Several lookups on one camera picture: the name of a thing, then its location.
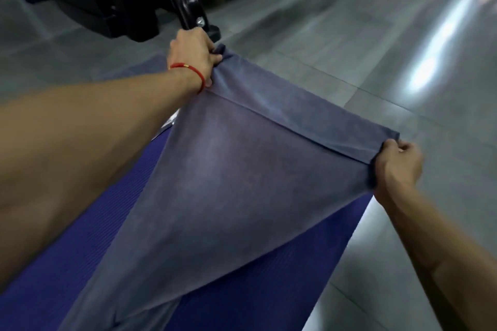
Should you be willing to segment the person's right hand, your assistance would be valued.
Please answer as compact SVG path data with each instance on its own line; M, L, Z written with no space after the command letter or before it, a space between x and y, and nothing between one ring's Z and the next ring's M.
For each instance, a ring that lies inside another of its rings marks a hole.
M423 162L424 156L419 146L402 140L396 141L396 157L389 165L386 184L382 187L376 185L376 200L384 208L408 202L416 190Z

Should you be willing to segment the person's left hand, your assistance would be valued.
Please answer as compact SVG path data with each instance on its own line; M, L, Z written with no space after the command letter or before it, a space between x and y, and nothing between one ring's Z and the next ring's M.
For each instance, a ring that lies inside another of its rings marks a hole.
M201 28L180 29L170 43L167 55L167 69L193 79L193 88L201 93L204 87L203 64L207 56L222 56L215 51L215 45Z

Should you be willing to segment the grey-purple towel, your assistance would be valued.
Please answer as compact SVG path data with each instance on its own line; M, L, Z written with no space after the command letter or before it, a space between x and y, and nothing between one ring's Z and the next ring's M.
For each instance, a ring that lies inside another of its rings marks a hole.
M137 202L58 331L164 331L182 297L292 240L375 182L400 133L220 44Z

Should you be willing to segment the person's left forearm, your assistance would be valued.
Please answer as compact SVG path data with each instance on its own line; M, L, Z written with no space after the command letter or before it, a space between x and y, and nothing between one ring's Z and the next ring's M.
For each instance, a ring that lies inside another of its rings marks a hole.
M0 106L0 292L195 94L191 77L167 70Z

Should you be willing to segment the person's right forearm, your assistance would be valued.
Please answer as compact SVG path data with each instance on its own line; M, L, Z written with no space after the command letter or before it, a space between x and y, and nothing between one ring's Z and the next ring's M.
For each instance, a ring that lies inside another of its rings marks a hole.
M415 187L378 184L386 210L443 331L497 331L497 259Z

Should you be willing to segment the blue yoga mat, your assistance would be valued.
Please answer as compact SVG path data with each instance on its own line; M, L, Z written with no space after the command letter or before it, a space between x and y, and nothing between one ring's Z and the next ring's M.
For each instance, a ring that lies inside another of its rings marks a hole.
M172 127L0 295L0 331L58 331L137 202ZM164 331L299 331L372 190L249 264L182 297Z

